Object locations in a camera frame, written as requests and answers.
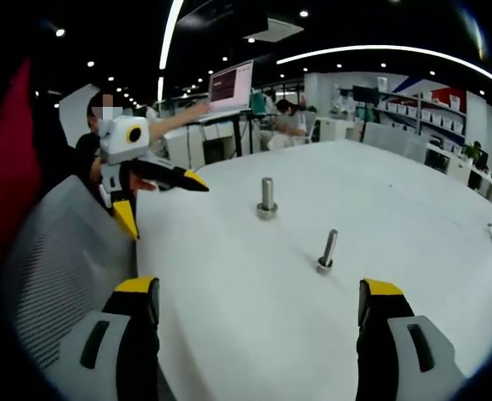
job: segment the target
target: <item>ceiling light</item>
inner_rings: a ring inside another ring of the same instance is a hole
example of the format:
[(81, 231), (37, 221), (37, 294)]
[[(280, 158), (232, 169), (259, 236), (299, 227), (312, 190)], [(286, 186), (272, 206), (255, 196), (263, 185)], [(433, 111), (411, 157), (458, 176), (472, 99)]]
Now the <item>ceiling light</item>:
[(164, 40), (162, 41), (162, 50), (160, 52), (160, 69), (165, 69), (165, 65), (168, 62), (168, 53), (170, 52), (171, 37), (177, 24), (177, 18), (179, 17), (180, 8), (184, 0), (173, 0), (171, 4), (170, 14), (168, 14), (168, 22), (165, 25)]
[(454, 63), (464, 65), (465, 67), (468, 67), (469, 69), (473, 69), (474, 71), (484, 75), (488, 79), (492, 79), (492, 74), (490, 72), (485, 71), (481, 67), (478, 67), (477, 65), (469, 63), (468, 61), (464, 61), (460, 58), (449, 56), (448, 54), (444, 54), (444, 53), (435, 52), (433, 50), (427, 50), (425, 48), (413, 48), (410, 46), (398, 46), (392, 44), (361, 44), (358, 46), (344, 46), (342, 48), (325, 48), (323, 50), (316, 50), (314, 52), (298, 54), (296, 56), (292, 56), (288, 58), (282, 58), (281, 60), (277, 61), (277, 64), (290, 63), (291, 61), (296, 61), (302, 58), (307, 58), (312, 56), (319, 56), (321, 54), (341, 53), (341, 52), (349, 52), (353, 50), (400, 50), (404, 52), (427, 54), (429, 56), (444, 58), (446, 60), (453, 61)]
[(161, 102), (164, 93), (164, 77), (159, 77), (158, 87), (156, 88), (156, 101)]

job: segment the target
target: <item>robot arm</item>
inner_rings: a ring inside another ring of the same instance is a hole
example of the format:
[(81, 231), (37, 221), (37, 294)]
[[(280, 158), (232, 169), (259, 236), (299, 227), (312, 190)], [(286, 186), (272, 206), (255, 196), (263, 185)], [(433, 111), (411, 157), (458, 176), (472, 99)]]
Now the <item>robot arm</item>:
[(118, 223), (138, 239), (138, 227), (130, 204), (130, 173), (162, 185), (186, 190), (208, 191), (206, 183), (193, 171), (171, 164), (149, 150), (149, 123), (143, 117), (121, 115), (114, 120), (99, 121), (102, 183), (99, 186), (104, 203), (112, 208)]

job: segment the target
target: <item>desk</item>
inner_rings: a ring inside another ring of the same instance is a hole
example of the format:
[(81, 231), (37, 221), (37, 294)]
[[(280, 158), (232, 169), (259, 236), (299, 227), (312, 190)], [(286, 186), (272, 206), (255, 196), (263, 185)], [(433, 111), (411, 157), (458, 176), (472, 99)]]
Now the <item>desk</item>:
[[(487, 192), (485, 198), (492, 203), (492, 177), (490, 177), (490, 175), (487, 175), (483, 171), (476, 169), (473, 165), (467, 163), (466, 161), (461, 160), (459, 157), (457, 157), (457, 155), (454, 155), (453, 153), (448, 152), (447, 150), (440, 149), (438, 146), (431, 145), (431, 144), (427, 144), (427, 147), (429, 150), (432, 150), (433, 152), (437, 152), (440, 155), (443, 155), (448, 158), (449, 165), (448, 168), (446, 169), (446, 174), (451, 175), (454, 178), (457, 178), (464, 185), (468, 184), (469, 174), (471, 171), (481, 176), (483, 180), (487, 181), (489, 183), (489, 191)], [(459, 166), (458, 169), (451, 168), (451, 167), (455, 167), (455, 166), (450, 166), (451, 160), (454, 160), (455, 163)]]
[[(362, 277), (402, 288), (465, 375), (492, 351), (492, 205), (468, 187), (348, 140), (199, 174), (210, 192), (138, 198), (139, 274), (160, 278), (159, 360), (179, 401), (354, 400)], [(256, 217), (265, 176), (272, 221)]]
[[(241, 157), (242, 142), (241, 142), (240, 125), (239, 125), (240, 117), (244, 114), (248, 115), (250, 113), (251, 113), (251, 109), (239, 109), (239, 110), (232, 110), (232, 111), (226, 111), (221, 113), (214, 113), (212, 115), (201, 116), (197, 121), (189, 123), (189, 125), (194, 125), (194, 124), (212, 125), (212, 124), (223, 123), (225, 121), (232, 121), (232, 126), (235, 134), (236, 156)], [(251, 124), (249, 124), (249, 136), (251, 139), (252, 137)]]

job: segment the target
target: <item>monitor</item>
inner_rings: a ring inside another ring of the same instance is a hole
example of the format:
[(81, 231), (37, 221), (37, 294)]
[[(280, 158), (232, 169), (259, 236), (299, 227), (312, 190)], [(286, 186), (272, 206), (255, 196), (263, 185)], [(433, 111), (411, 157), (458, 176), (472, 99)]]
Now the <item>monitor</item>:
[(253, 61), (212, 74), (209, 83), (210, 111), (247, 109), (252, 77)]

